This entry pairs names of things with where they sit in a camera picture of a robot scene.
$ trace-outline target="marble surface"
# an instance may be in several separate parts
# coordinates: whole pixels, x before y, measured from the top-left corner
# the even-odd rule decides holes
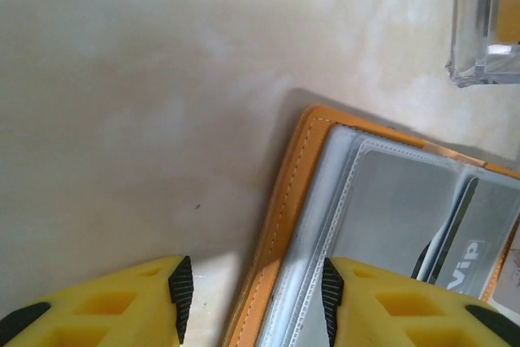
[[[0,315],[190,254],[218,345],[295,121],[321,102],[520,167],[520,88],[457,89],[452,0],[0,0]]]

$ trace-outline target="transparent plastic container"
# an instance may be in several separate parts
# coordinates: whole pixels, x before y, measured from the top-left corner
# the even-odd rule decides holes
[[[520,20],[520,0],[454,0],[446,68],[455,85],[520,83],[520,23],[515,18]]]

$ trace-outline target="black rubber tip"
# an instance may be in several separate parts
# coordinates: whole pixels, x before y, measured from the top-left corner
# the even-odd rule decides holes
[[[505,343],[520,347],[520,327],[503,314],[478,305],[468,305],[466,310]]]
[[[0,320],[0,347],[3,347],[25,328],[50,309],[49,302],[38,302],[15,310]]]
[[[188,326],[189,308],[193,299],[193,273],[192,261],[186,256],[179,266],[171,273],[168,278],[171,302],[177,306],[177,335],[179,342],[184,343],[186,327]]]
[[[338,330],[337,309],[343,300],[343,287],[345,282],[340,273],[334,267],[331,259],[325,258],[322,274],[322,301],[325,310],[325,322],[329,345],[332,347],[336,341]]]

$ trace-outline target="yellow plastic part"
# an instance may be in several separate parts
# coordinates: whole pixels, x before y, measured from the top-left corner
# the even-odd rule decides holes
[[[35,303],[48,302],[50,308],[5,346],[178,346],[184,335],[177,333],[179,305],[172,303],[172,288],[180,290],[184,304],[191,304],[188,257],[160,258],[42,297]],[[15,324],[4,320],[0,336]]]
[[[466,310],[475,305],[496,313],[480,300],[350,259],[330,262],[343,280],[335,347],[510,346]],[[331,282],[326,272],[323,278],[323,285]],[[329,297],[323,290],[324,305]]]

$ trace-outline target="orange stitching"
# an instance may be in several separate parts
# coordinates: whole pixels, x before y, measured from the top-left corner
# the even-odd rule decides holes
[[[249,313],[251,312],[251,308],[253,307],[253,302],[257,296],[258,288],[260,287],[260,283],[262,283],[262,278],[264,275],[264,271],[266,270],[266,266],[269,262],[269,257],[271,256],[273,247],[275,246],[275,238],[276,238],[276,235],[278,234],[278,228],[280,227],[280,220],[282,219],[282,214],[284,213],[285,202],[287,201],[287,198],[291,191],[291,187],[293,186],[294,176],[296,175],[296,172],[298,170],[298,165],[300,164],[301,156],[303,155],[303,150],[306,148],[306,144],[307,144],[307,140],[309,139],[310,131],[311,131],[312,127],[314,126],[314,122],[316,121],[316,119],[318,121],[332,122],[330,119],[326,119],[326,118],[319,118],[319,117],[313,118],[313,120],[310,122],[309,129],[307,129],[307,134],[305,135],[305,140],[303,141],[303,145],[301,146],[301,150],[298,155],[296,165],[294,166],[294,171],[292,172],[292,175],[291,175],[291,180],[289,181],[287,191],[285,192],[284,203],[282,203],[282,208],[280,209],[279,214],[278,214],[278,219],[276,220],[275,232],[273,233],[273,237],[271,239],[271,245],[269,246],[269,252],[267,253],[266,260],[264,261],[264,264],[262,266],[262,272],[260,273],[260,276],[258,278],[257,286],[254,289],[253,298],[251,298],[251,302],[249,303],[249,307],[247,308],[247,313],[245,314],[244,322],[242,323],[242,327],[240,327],[240,333],[238,334],[238,339],[236,340],[236,344],[235,344],[236,347],[238,347],[238,345],[241,342],[242,332],[244,331],[245,323],[247,322]]]

